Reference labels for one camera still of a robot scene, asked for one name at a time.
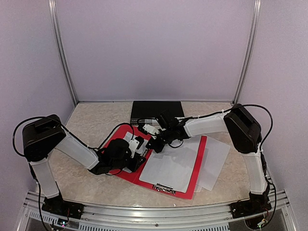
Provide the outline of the printed text sheet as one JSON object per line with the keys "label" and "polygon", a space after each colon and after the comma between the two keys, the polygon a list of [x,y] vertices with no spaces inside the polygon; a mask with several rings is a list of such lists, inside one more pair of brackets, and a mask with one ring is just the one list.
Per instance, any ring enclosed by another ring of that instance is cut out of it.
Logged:
{"label": "printed text sheet", "polygon": [[148,143],[147,139],[141,136],[133,136],[130,132],[127,132],[123,139],[129,144],[131,158],[133,158],[135,154],[139,154],[141,157],[145,157],[148,153],[149,149],[146,147],[146,144]]}

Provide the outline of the red folder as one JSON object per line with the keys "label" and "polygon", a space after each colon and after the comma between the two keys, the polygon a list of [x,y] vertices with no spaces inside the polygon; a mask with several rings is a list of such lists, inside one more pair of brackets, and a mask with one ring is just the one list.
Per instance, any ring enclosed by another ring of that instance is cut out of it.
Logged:
{"label": "red folder", "polygon": [[206,136],[197,136],[185,140],[182,146],[176,149],[166,145],[158,154],[149,150],[145,156],[147,161],[136,172],[123,169],[121,173],[112,170],[111,174],[153,191],[191,200],[206,143]]}

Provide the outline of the white sheet top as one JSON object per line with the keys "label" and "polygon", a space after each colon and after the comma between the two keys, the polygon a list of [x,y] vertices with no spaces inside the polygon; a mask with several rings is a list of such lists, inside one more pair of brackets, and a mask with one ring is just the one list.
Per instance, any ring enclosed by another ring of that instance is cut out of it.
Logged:
{"label": "white sheet top", "polygon": [[152,152],[139,177],[140,181],[187,191],[196,162],[201,136],[188,139],[181,147],[168,145],[160,153]]}

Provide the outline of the black folder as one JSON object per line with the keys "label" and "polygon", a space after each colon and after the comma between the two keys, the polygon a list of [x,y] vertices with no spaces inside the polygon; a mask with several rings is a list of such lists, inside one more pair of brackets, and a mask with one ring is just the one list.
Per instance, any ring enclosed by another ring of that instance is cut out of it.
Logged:
{"label": "black folder", "polygon": [[168,110],[176,118],[184,118],[184,111],[180,101],[134,101],[130,123],[137,125],[138,119],[148,118],[147,121],[150,124],[157,124],[155,118],[165,110]]}

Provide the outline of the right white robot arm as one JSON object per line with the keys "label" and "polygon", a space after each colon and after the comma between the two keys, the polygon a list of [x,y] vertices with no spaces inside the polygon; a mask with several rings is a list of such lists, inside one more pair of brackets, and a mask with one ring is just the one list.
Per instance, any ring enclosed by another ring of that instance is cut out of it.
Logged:
{"label": "right white robot arm", "polygon": [[182,119],[177,119],[165,111],[156,118],[159,128],[140,123],[138,130],[151,135],[148,147],[157,153],[175,140],[228,133],[234,148],[244,158],[250,182],[250,197],[253,197],[247,201],[246,209],[255,214],[264,207],[265,199],[262,196],[268,194],[270,186],[266,179],[267,163],[262,150],[265,139],[261,135],[261,125],[247,107],[247,104],[236,104],[227,110]]}

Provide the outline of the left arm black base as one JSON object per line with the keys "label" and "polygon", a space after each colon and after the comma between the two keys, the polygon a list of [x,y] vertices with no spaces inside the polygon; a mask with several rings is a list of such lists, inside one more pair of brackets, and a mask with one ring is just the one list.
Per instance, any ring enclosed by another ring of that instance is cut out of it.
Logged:
{"label": "left arm black base", "polygon": [[84,205],[81,203],[64,200],[57,184],[56,187],[58,190],[58,195],[52,198],[47,198],[45,196],[41,209],[59,216],[81,219]]}

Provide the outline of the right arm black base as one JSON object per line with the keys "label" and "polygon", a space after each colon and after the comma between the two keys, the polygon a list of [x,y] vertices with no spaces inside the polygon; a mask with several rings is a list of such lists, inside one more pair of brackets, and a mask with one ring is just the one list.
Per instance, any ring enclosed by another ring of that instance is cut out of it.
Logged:
{"label": "right arm black base", "polygon": [[268,194],[270,186],[268,185],[262,194],[249,193],[249,199],[237,201],[230,204],[232,218],[247,217],[272,209]]}

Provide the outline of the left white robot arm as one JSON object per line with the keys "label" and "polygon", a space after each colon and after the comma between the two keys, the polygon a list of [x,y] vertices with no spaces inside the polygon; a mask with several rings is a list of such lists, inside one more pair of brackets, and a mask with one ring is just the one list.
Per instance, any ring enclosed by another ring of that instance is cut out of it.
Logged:
{"label": "left white robot arm", "polygon": [[115,175],[128,170],[136,172],[146,161],[146,143],[142,136],[111,138],[106,146],[91,148],[62,125],[57,115],[30,122],[22,130],[23,154],[29,162],[34,178],[57,214],[67,210],[67,202],[60,198],[60,189],[50,166],[51,155],[62,153],[94,175]]}

